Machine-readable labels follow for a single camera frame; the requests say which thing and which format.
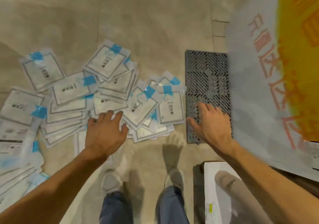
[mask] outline left hand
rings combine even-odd
[[[115,153],[125,142],[129,129],[126,124],[119,130],[120,120],[123,112],[116,113],[111,120],[114,112],[108,111],[99,114],[98,119],[90,118],[87,123],[87,133],[85,139],[85,149],[92,149],[97,157],[106,159]]]

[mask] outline hand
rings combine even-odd
[[[198,103],[201,124],[191,118],[187,122],[195,133],[209,144],[218,154],[230,155],[234,146],[239,145],[232,139],[230,119],[219,107],[214,108],[210,104]]]
[[[126,124],[122,125],[121,131],[119,130],[123,112],[119,111],[114,119],[111,120],[113,114],[113,111],[108,111],[99,114],[97,120],[94,118],[88,120],[85,149],[92,149],[97,154],[97,157],[105,157],[107,159],[126,140],[129,131]]]

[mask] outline pile of packets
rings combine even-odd
[[[51,49],[31,53],[20,64],[34,92],[13,87],[0,111],[0,211],[48,178],[35,141],[39,129],[47,148],[74,136],[77,156],[88,118],[108,110],[123,111],[120,129],[126,123],[134,143],[167,136],[185,122],[185,85],[167,71],[138,80],[130,50],[110,40],[69,76]]]

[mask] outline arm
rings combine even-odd
[[[241,177],[274,223],[319,223],[319,200],[260,161],[231,137],[230,120],[220,108],[198,104],[201,124],[188,123]]]
[[[88,121],[85,149],[68,165],[0,214],[0,223],[58,224],[86,180],[126,140],[128,128],[119,130],[123,112],[113,111]]]

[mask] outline white sneaker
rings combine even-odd
[[[122,191],[123,181],[121,176],[114,170],[106,171],[102,181],[101,192],[106,196],[114,191]]]
[[[165,188],[169,186],[176,186],[183,192],[184,189],[184,175],[177,168],[172,169],[166,176]]]

